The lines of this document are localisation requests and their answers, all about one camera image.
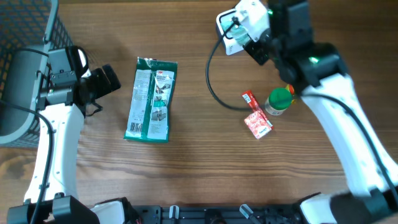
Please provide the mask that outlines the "light teal wipes packet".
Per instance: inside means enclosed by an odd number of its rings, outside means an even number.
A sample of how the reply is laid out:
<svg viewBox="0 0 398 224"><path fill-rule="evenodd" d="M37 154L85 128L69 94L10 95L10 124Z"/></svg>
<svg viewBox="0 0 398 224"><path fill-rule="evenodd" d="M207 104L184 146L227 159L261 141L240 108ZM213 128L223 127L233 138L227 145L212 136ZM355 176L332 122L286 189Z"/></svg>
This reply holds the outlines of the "light teal wipes packet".
<svg viewBox="0 0 398 224"><path fill-rule="evenodd" d="M242 25L235 24L233 21L225 21L221 23L221 27L224 31L230 28L226 38L235 40L240 46L245 46L251 41L247 30Z"/></svg>

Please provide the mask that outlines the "red white tissue pack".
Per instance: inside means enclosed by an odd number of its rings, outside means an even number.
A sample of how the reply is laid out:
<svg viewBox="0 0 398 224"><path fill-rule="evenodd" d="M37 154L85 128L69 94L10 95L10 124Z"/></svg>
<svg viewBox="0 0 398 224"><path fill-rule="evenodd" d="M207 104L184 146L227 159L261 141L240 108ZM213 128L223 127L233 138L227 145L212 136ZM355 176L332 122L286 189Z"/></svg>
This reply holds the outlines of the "red white tissue pack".
<svg viewBox="0 0 398 224"><path fill-rule="evenodd" d="M244 119L256 139L260 139L272 131L271 125L260 112L256 111Z"/></svg>

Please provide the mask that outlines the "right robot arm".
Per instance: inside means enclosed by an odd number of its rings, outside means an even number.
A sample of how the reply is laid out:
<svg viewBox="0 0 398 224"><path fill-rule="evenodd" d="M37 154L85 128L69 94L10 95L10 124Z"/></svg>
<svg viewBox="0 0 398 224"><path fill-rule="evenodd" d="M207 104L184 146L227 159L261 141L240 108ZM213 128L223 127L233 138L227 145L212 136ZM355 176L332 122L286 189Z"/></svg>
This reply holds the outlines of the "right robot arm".
<svg viewBox="0 0 398 224"><path fill-rule="evenodd" d="M314 41L308 2L240 1L236 17L317 117L345 172L348 191L306 198L303 220L373 223L397 213L397 164L364 114L336 47Z"/></svg>

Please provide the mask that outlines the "red Nescafe coffee stick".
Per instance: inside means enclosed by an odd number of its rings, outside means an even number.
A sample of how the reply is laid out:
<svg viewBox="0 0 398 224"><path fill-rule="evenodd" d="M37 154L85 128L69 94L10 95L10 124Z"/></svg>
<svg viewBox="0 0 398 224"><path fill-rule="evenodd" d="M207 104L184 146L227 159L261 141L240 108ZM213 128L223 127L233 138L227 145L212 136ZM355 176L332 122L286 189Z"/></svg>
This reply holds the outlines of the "red Nescafe coffee stick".
<svg viewBox="0 0 398 224"><path fill-rule="evenodd" d="M253 95L251 90L245 91L242 94L242 97L245 99L246 103L251 107L253 112L258 112L266 121L271 129L274 129L272 123L269 121L268 117L265 115L263 109L261 108L260 104L257 102L255 96Z"/></svg>

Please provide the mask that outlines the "yellow dish soap bottle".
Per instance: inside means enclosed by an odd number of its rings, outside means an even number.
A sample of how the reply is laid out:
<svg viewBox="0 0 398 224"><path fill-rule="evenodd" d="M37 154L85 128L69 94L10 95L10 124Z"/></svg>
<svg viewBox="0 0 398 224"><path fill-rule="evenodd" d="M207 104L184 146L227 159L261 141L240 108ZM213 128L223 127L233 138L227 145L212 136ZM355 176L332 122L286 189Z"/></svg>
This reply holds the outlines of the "yellow dish soap bottle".
<svg viewBox="0 0 398 224"><path fill-rule="evenodd" d="M292 104L294 104L295 103L295 90L294 90L293 86L288 84L285 89L288 90L289 93L292 95Z"/></svg>

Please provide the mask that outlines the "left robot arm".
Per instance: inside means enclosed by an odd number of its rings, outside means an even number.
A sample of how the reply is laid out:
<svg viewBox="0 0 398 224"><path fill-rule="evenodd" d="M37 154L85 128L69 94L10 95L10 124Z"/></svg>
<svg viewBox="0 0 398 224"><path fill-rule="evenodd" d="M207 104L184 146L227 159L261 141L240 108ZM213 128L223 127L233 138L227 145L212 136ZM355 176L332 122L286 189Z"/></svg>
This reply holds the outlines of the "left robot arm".
<svg viewBox="0 0 398 224"><path fill-rule="evenodd" d="M121 86L109 65L90 70L86 52L73 45L14 52L1 97L1 143L37 141L34 173L23 203L8 223L141 223L122 197L88 208L77 196L76 156L86 108Z"/></svg>

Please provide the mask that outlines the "green lid white jar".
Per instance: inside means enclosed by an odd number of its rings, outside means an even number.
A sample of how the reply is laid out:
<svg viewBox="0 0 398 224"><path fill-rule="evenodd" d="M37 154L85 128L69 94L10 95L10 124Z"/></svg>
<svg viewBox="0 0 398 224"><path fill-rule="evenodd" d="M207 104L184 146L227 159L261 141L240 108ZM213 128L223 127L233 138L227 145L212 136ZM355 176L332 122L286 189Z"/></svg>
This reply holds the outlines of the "green lid white jar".
<svg viewBox="0 0 398 224"><path fill-rule="evenodd" d="M273 116L281 115L291 104L292 94L285 88L276 88L268 96L264 108Z"/></svg>

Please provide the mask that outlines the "green white plastic package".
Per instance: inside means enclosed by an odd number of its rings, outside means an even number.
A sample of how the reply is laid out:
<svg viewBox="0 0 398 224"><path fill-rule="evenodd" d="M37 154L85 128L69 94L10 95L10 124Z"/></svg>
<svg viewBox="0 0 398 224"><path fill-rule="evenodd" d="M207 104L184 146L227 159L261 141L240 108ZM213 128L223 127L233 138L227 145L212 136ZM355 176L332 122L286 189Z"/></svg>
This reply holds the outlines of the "green white plastic package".
<svg viewBox="0 0 398 224"><path fill-rule="evenodd" d="M137 59L124 139L169 141L169 109L175 89L177 62Z"/></svg>

